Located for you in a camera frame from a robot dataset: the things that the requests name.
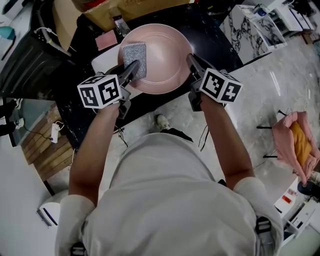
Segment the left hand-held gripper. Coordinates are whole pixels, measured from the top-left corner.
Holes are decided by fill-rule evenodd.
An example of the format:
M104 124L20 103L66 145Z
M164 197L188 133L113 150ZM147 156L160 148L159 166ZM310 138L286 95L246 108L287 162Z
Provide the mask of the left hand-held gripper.
M126 89L135 78L140 68L138 60L124 68L119 64L109 70L109 75L91 76L77 86L85 108L103 109L119 103L119 118L124 119L131 106L131 93Z

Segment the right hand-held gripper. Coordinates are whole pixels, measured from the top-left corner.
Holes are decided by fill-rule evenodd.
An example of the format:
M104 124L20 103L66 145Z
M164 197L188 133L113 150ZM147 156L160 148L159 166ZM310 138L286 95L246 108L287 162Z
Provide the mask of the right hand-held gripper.
M209 64L196 54L189 53L186 61L196 79L190 85L189 102L194 112L201 111L201 94L223 106L236 101L243 84L230 74L209 68Z

